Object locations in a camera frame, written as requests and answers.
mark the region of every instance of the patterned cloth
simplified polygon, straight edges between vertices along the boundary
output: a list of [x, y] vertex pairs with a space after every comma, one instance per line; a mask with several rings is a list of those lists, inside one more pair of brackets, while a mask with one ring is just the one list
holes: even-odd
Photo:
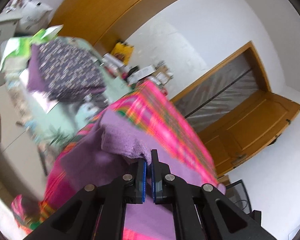
[[[155, 138], [176, 161], [196, 171], [201, 177], [201, 184], [210, 183], [215, 187], [218, 185], [213, 160], [207, 149], [183, 116], [152, 82], [145, 81], [131, 93], [111, 104], [109, 108]], [[100, 114], [81, 129], [56, 160], [48, 176], [44, 200], [38, 204], [39, 223], [45, 221], [55, 209], [61, 207], [75, 194], [59, 162], [90, 132], [99, 117]], [[11, 205], [12, 210], [21, 226], [33, 229], [38, 221], [34, 219], [33, 214], [26, 213], [21, 199], [21, 196], [15, 198]], [[127, 229], [124, 231], [123, 239], [154, 240]]]
[[39, 62], [50, 100], [81, 101], [90, 93], [105, 91], [102, 74], [85, 49], [57, 38], [39, 47]]

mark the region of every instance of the wooden cabinet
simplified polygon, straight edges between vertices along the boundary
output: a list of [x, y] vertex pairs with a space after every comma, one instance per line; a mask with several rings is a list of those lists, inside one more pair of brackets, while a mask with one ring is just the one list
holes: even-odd
[[259, 90], [198, 135], [221, 176], [268, 146], [299, 111], [299, 104]]
[[176, 0], [65, 0], [50, 25], [63, 24], [62, 36], [84, 38], [109, 51]]

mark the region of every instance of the colorful striped fabric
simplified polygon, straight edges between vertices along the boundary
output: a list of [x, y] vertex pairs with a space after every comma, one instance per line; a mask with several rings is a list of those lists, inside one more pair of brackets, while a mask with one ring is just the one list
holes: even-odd
[[[173, 158], [197, 171], [201, 176], [202, 184], [218, 185], [213, 160], [207, 149], [184, 117], [151, 81], [145, 81], [135, 90], [111, 104], [109, 108], [156, 138]], [[67, 182], [66, 174], [58, 160], [70, 152], [89, 133], [99, 117], [100, 114], [81, 129], [56, 160], [48, 176], [44, 200], [39, 203], [40, 222], [46, 220], [55, 209], [61, 207], [75, 194]], [[21, 218], [27, 216], [22, 215], [25, 210], [20, 203], [21, 200], [18, 196], [11, 205], [12, 210], [15, 216], [19, 218], [17, 219], [18, 223], [29, 227], [31, 219], [27, 218], [28, 223], [21, 221]], [[124, 239], [150, 240], [146, 236], [127, 229], [124, 233]]]

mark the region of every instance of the wooden door frame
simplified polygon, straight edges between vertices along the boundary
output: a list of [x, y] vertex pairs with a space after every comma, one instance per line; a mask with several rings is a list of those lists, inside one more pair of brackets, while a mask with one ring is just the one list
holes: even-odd
[[240, 49], [238, 49], [237, 51], [232, 53], [229, 57], [227, 57], [226, 59], [221, 61], [218, 65], [216, 65], [211, 70], [209, 70], [207, 73], [205, 73], [203, 76], [201, 76], [196, 81], [194, 81], [191, 85], [189, 85], [184, 90], [182, 90], [179, 94], [177, 94], [170, 101], [172, 103], [176, 103], [178, 100], [180, 100], [186, 94], [188, 94], [191, 90], [196, 88], [203, 81], [208, 79], [210, 76], [212, 76], [214, 73], [216, 73], [218, 70], [223, 68], [230, 61], [232, 61], [233, 59], [235, 59], [236, 57], [238, 57], [241, 54], [244, 55], [244, 57], [247, 60], [248, 64], [251, 66], [252, 71], [253, 71], [253, 75], [256, 79], [256, 83], [259, 86], [259, 88], [262, 91], [271, 92], [269, 80], [268, 80], [265, 68], [263, 66], [263, 63], [262, 63], [262, 61], [259, 57], [259, 54], [258, 54], [256, 48], [253, 45], [253, 42], [249, 41], [247, 44], [243, 45]]

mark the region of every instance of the silver screw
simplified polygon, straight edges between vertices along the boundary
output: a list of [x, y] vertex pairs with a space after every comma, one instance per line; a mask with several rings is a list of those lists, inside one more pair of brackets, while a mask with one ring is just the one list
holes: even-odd
[[123, 180], [125, 181], [129, 181], [129, 180], [132, 180], [133, 176], [131, 174], [124, 174], [122, 176]]
[[211, 192], [213, 190], [213, 186], [211, 184], [204, 184], [203, 189], [205, 191]]
[[167, 174], [167, 175], [165, 176], [165, 178], [166, 178], [166, 180], [168, 180], [168, 181], [173, 181], [176, 177], [175, 177], [174, 175], [172, 175], [172, 174]]
[[92, 191], [92, 190], [94, 190], [94, 185], [93, 184], [85, 185], [84, 190], [85, 191]]

